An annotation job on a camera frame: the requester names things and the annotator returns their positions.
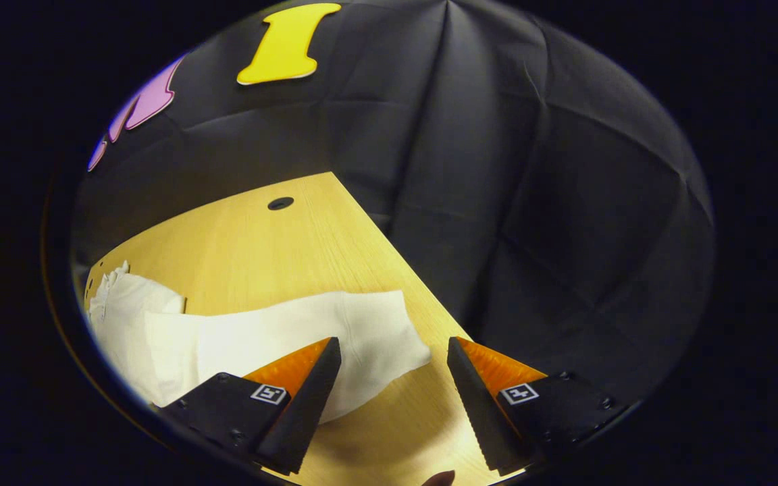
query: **wood grain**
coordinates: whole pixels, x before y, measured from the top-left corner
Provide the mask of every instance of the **wood grain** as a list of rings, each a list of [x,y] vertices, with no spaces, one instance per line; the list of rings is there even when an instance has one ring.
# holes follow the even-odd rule
[[[294,202],[269,210],[281,197]],[[100,282],[126,259],[132,273],[185,296],[186,313],[203,316],[334,290],[401,289],[432,362],[321,425],[300,474],[285,478],[303,486],[419,486],[456,470],[457,486],[501,479],[485,465],[446,365],[448,339],[469,336],[332,173],[257,188],[168,219],[109,252],[89,279]]]

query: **wooden table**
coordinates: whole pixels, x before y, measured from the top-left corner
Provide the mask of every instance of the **wooden table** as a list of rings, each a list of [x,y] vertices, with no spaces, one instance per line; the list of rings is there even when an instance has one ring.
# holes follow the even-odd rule
[[[281,197],[294,202],[269,210]],[[446,365],[448,339],[469,336],[332,173],[257,188],[168,219],[96,262],[89,281],[100,282],[126,259],[133,274],[170,287],[185,296],[186,313],[203,316],[333,290],[401,289],[432,361],[320,425],[302,470],[285,478],[303,486],[420,486],[453,468],[456,486],[500,480],[485,465]]]

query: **black fabric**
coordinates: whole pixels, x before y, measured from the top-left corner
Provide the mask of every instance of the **black fabric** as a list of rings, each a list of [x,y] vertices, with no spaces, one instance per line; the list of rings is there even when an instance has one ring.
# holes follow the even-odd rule
[[[170,106],[107,147],[77,202],[82,280],[165,219],[333,170],[479,342],[620,400],[649,393],[714,257],[704,176],[667,111],[558,28],[472,0],[342,2],[312,76],[235,83],[262,19],[305,3],[192,50]]]

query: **yellow letter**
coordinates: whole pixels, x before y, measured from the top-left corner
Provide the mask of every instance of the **yellow letter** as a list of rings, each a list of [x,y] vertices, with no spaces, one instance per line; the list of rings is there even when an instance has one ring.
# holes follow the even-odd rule
[[[248,67],[236,77],[240,85],[291,80],[314,74],[317,61],[308,57],[311,37],[324,16],[340,10],[337,3],[313,3],[273,13],[263,22],[269,30]]]

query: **white towel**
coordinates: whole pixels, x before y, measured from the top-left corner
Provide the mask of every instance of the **white towel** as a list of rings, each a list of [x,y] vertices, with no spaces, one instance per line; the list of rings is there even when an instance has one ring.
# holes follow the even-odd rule
[[[342,365],[320,422],[333,421],[430,361],[401,290],[328,292],[272,307],[201,317],[146,312],[146,335],[166,406],[218,372],[244,376],[337,336]]]
[[[129,274],[128,262],[102,277],[89,301],[89,322],[100,350],[141,399],[163,396],[146,341],[146,311],[182,313],[185,299],[160,283]]]

